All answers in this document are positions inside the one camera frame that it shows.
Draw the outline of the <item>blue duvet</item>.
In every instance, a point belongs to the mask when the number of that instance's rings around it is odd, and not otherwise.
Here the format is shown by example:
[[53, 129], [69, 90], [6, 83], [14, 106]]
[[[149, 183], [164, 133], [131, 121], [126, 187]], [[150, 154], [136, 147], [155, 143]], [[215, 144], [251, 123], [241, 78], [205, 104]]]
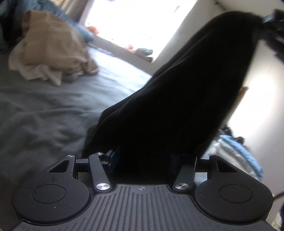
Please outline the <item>blue duvet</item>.
[[1, 53], [7, 52], [22, 36], [22, 18], [30, 10], [44, 11], [57, 16], [76, 29], [85, 42], [94, 40], [94, 35], [88, 29], [71, 19], [51, 1], [1, 1]]

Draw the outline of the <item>cardboard sheet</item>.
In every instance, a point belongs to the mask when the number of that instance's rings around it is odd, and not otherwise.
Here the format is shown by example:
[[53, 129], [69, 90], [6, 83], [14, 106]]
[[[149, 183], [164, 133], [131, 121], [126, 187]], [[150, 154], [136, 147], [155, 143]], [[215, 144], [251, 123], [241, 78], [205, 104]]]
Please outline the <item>cardboard sheet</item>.
[[237, 105], [241, 102], [241, 100], [243, 99], [244, 95], [246, 94], [248, 90], [248, 87], [241, 87], [240, 91], [238, 92], [237, 98], [236, 98], [236, 103]]

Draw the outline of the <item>grey bed blanket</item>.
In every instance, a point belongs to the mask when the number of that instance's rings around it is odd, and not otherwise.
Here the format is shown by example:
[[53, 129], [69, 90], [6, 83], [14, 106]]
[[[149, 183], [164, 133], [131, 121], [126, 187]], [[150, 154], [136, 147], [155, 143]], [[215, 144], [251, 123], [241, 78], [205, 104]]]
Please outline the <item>grey bed blanket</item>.
[[95, 75], [57, 87], [24, 80], [1, 54], [1, 228], [18, 218], [11, 204], [20, 183], [66, 155], [81, 157], [88, 129], [106, 108], [139, 90], [150, 75], [103, 50], [89, 49]]

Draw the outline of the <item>orange item on sill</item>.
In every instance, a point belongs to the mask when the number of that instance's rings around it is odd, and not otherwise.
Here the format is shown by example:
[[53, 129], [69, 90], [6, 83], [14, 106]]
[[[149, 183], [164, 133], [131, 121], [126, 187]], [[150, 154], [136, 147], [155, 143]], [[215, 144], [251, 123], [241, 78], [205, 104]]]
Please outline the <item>orange item on sill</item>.
[[88, 29], [90, 32], [92, 32], [93, 34], [97, 35], [99, 33], [99, 31], [97, 30], [96, 27], [94, 26], [86, 26], [86, 29]]

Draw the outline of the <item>black t-shirt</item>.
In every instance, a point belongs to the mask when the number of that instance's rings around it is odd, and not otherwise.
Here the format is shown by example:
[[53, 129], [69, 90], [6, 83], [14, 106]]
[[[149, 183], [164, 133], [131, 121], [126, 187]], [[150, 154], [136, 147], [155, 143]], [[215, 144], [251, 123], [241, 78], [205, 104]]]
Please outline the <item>black t-shirt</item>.
[[83, 151], [116, 151], [113, 178], [168, 183], [209, 146], [242, 86], [262, 19], [226, 12], [202, 27], [137, 92], [104, 110]]

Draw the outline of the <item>folded clothes stack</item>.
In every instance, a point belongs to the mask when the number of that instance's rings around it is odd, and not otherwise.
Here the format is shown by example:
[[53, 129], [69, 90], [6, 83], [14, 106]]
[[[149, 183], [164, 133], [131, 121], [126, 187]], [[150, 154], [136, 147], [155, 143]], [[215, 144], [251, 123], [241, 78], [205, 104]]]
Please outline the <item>folded clothes stack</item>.
[[209, 159], [211, 155], [223, 158], [259, 181], [264, 179], [263, 169], [259, 162], [245, 146], [230, 135], [220, 135], [219, 139], [212, 142], [202, 157]]

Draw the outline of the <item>clothes on window sill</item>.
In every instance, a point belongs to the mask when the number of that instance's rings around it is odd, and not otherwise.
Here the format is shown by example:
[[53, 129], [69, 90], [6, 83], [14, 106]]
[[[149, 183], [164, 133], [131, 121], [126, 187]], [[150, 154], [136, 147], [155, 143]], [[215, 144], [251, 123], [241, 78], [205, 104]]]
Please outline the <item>clothes on window sill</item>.
[[153, 50], [152, 50], [152, 49], [146, 49], [146, 48], [138, 48], [138, 49], [136, 50], [136, 53], [147, 57], [147, 56], [153, 54]]

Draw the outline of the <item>beige clothes pile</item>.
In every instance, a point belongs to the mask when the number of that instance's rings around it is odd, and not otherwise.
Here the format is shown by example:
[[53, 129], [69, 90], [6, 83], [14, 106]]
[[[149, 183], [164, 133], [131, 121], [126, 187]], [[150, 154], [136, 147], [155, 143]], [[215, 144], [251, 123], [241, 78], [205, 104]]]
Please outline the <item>beige clothes pile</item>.
[[29, 10], [23, 16], [22, 31], [24, 37], [11, 51], [8, 67], [23, 79], [60, 86], [62, 81], [99, 71], [81, 35], [59, 17]]

